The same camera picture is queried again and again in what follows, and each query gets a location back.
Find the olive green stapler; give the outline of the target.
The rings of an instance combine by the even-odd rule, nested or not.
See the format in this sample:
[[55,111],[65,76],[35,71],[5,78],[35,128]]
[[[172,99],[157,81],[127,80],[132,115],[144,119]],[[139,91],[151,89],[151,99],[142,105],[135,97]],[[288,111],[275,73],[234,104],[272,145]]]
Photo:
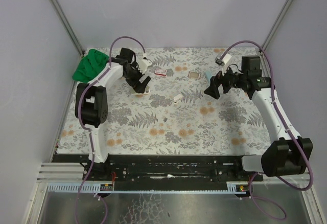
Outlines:
[[148,95],[150,93],[150,88],[146,87],[143,93],[137,93],[133,88],[130,89],[131,95],[140,96],[140,95]]

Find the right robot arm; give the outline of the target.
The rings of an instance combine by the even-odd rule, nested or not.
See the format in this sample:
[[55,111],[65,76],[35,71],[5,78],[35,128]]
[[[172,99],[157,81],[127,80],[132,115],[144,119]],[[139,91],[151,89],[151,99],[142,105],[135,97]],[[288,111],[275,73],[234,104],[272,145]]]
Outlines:
[[262,155],[242,157],[243,170],[264,173],[269,177],[303,174],[313,144],[292,126],[281,107],[271,78],[262,75],[260,57],[243,56],[241,69],[237,72],[231,69],[230,59],[231,56],[226,54],[224,58],[216,60],[222,70],[210,78],[209,87],[204,93],[219,99],[219,87],[225,94],[231,88],[242,89],[259,110],[271,141]]

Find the light blue stapler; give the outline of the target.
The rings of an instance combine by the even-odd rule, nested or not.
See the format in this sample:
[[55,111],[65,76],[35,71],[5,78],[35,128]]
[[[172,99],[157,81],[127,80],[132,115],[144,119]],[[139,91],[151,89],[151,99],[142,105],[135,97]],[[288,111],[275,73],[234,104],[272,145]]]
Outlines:
[[210,84],[211,77],[213,76],[212,73],[210,71],[205,71],[204,75],[205,75],[205,79],[206,79],[207,83]]

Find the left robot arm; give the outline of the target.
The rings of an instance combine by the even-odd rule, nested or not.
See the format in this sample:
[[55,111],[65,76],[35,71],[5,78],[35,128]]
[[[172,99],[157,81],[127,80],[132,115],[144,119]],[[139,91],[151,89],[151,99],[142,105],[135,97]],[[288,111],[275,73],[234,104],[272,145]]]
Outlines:
[[89,160],[106,162],[109,152],[104,138],[104,123],[108,117],[107,91],[124,78],[136,94],[147,92],[151,77],[145,76],[152,62],[146,52],[139,60],[131,49],[122,48],[120,54],[106,63],[104,69],[88,83],[79,83],[76,90],[75,116],[89,140]]

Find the small white stapler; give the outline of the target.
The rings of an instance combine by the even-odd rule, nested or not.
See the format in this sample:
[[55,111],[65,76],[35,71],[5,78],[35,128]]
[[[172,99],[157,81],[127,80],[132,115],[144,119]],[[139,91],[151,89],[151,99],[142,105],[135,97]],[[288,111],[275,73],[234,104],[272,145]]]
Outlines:
[[173,98],[173,102],[174,103],[178,103],[182,98],[183,98],[183,95],[182,94],[178,94],[177,96],[175,96]]

